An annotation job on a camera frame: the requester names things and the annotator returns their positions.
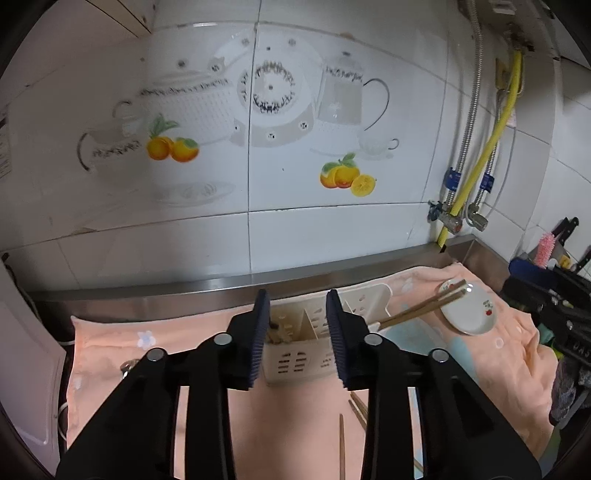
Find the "stainless steel counter edge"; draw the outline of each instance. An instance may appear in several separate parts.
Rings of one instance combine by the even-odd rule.
[[[474,253],[479,260],[469,258]],[[137,322],[212,312],[252,303],[259,288],[266,288],[272,299],[292,297],[314,291],[354,285],[416,266],[443,268],[453,261],[472,260],[483,281],[491,265],[501,273],[499,289],[508,276],[506,262],[473,235],[453,238],[444,253],[437,244],[420,245],[366,257],[328,262],[268,273],[212,278],[190,283],[149,285],[95,290],[38,292],[31,294],[44,323],[61,324],[72,331],[70,316],[96,322]]]

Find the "wooden chopstick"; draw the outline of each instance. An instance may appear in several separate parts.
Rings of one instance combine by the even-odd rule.
[[[447,297],[443,297],[441,300],[437,300],[434,303],[430,303],[429,305],[424,306],[420,310],[412,310],[411,312],[403,312],[403,315],[397,316],[395,319],[388,319],[386,322],[380,323],[378,331],[383,330],[387,327],[391,327],[393,325],[398,325],[399,323],[406,322],[407,320],[412,320],[427,313],[433,312],[434,310],[440,309],[441,307],[461,299],[466,294],[466,290],[460,290],[453,295],[449,295]]]
[[[349,400],[349,406],[351,407],[351,410],[353,410],[353,412],[355,412],[355,416],[357,417],[357,419],[359,420],[359,423],[361,424],[361,426],[363,427],[364,430],[367,430],[367,411],[368,408],[365,405],[365,403],[363,403],[363,400],[361,400],[361,398],[359,398],[359,396],[357,395],[357,393],[355,392],[351,392],[351,398],[354,400],[355,405],[357,405],[357,408],[355,408],[355,405],[353,405],[353,402]],[[423,473],[423,466],[421,465],[421,463],[415,458],[413,457],[413,464],[414,466],[421,472]]]
[[[355,405],[357,405],[357,408],[361,412],[361,415],[363,415],[365,421],[367,421],[367,419],[368,419],[368,408],[365,405],[365,403],[363,403],[363,400],[361,400],[359,398],[359,395],[357,395],[357,393],[355,393],[355,392],[351,392],[351,398],[355,402]]]
[[[339,413],[339,480],[345,480],[345,419]]]
[[[458,283],[453,284],[451,287],[449,287],[447,290],[443,290],[440,291],[438,293],[436,293],[433,297],[429,297],[427,300],[423,300],[421,303],[417,303],[414,307],[411,307],[407,310],[404,310],[403,312],[397,313],[396,315],[394,315],[393,317],[384,319],[384,320],[380,320],[380,323],[385,323],[385,322],[390,322],[392,320],[396,320],[397,318],[409,314],[415,310],[420,310],[423,307],[425,307],[426,305],[429,305],[430,303],[439,300],[442,297],[445,297],[446,295],[452,294],[454,291],[458,290],[459,288],[464,287],[467,284],[466,280],[462,280]]]
[[[349,406],[351,407],[351,410],[353,410],[353,413],[355,413],[355,416],[357,417],[357,420],[359,420],[359,423],[361,424],[363,429],[367,430],[368,429],[367,422],[365,421],[361,412],[357,409],[357,407],[355,407],[355,404],[350,400],[349,400]]]

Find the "gray fabric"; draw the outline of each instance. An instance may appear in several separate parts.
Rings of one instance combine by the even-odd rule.
[[[564,356],[558,362],[550,409],[551,418],[555,424],[560,424],[560,428],[566,425],[576,410],[591,407],[591,396],[577,396],[578,387],[591,388],[591,371],[581,367],[577,360]]]

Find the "tiled wall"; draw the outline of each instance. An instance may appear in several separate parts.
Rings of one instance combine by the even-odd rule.
[[[455,5],[161,0],[153,35],[80,58],[10,104],[0,250],[26,288],[60,290],[434,239],[427,201],[457,158],[472,88],[470,25]],[[493,126],[496,57],[509,62],[485,30],[472,160]],[[527,58],[526,70],[484,207],[482,237],[505,258],[533,213],[554,125],[552,61]]]
[[[564,96],[557,108],[550,161],[522,248],[533,248],[564,217],[576,216],[580,225],[565,249],[578,261],[591,245],[591,70],[563,59],[561,73]],[[587,278],[590,269],[584,269]]]

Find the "fruit decal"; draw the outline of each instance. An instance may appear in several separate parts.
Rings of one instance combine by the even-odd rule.
[[[146,145],[148,155],[153,160],[164,160],[170,155],[174,160],[185,163],[199,155],[199,144],[191,138],[177,137],[174,141],[162,137],[166,130],[179,127],[178,122],[165,120],[159,113],[150,126],[150,141]]]
[[[361,174],[354,162],[355,153],[347,153],[342,160],[325,163],[320,172],[320,183],[328,189],[351,189],[356,197],[365,197],[373,192],[375,178]]]

